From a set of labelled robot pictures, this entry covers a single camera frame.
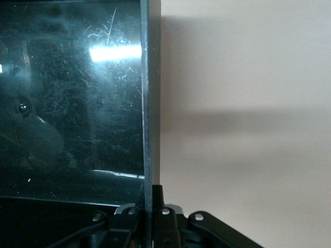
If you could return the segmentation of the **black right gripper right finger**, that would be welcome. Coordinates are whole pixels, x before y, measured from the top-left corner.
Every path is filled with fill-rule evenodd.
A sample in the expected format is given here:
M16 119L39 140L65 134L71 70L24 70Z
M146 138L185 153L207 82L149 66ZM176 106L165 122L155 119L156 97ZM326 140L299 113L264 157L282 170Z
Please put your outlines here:
M261 247L205 211L185 217L181 207L166 205L161 185L153 185L154 247Z

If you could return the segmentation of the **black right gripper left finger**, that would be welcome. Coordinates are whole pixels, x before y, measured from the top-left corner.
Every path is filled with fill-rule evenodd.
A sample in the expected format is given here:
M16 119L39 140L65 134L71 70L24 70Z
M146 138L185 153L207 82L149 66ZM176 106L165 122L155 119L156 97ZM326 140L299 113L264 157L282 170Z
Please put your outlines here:
M139 188L138 198L117 204L85 203L94 211L92 222L96 223L85 238L85 247L139 247L141 244L137 228L143 222L145 188Z

